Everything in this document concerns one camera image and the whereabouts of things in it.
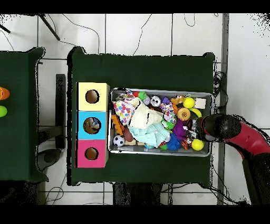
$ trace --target pink box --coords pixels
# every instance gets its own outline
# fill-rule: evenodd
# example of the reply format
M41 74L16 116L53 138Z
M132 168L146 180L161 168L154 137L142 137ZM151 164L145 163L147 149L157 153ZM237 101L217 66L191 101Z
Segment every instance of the pink box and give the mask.
M95 160L88 160L85 151L93 147L98 151ZM108 160L106 140L78 140L77 165L80 168L104 168Z

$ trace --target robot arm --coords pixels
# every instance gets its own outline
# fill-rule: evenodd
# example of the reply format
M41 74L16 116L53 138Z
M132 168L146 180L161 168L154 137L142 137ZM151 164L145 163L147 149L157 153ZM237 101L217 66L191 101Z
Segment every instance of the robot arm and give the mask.
M252 204L270 204L269 136L252 124L231 115L214 114L198 118L199 138L215 138L235 149L243 158L243 168Z

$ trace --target purple toy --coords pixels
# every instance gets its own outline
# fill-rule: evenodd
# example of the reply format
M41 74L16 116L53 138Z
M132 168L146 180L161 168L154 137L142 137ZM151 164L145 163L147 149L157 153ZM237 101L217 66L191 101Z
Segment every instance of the purple toy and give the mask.
M162 97L162 100L161 100L164 104L169 104L170 103L170 100L167 98L167 97Z
M183 128L183 123L185 121L177 119L175 127L173 128L172 132L176 135L178 140L185 140L185 136L187 131Z

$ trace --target light blue cloth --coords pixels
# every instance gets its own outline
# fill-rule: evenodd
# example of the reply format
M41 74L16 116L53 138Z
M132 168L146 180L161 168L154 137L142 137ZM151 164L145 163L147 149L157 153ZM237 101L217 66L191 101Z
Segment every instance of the light blue cloth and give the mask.
M153 145L156 148L170 135L161 122L151 124L146 129L129 126L129 131L137 141Z

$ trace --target soccer ball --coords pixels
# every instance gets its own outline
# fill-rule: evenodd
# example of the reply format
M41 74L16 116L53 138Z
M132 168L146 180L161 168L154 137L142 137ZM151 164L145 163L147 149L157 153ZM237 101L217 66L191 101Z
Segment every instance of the soccer ball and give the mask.
M124 145L124 136L123 135L117 135L116 137L113 138L113 144L116 147L121 147Z

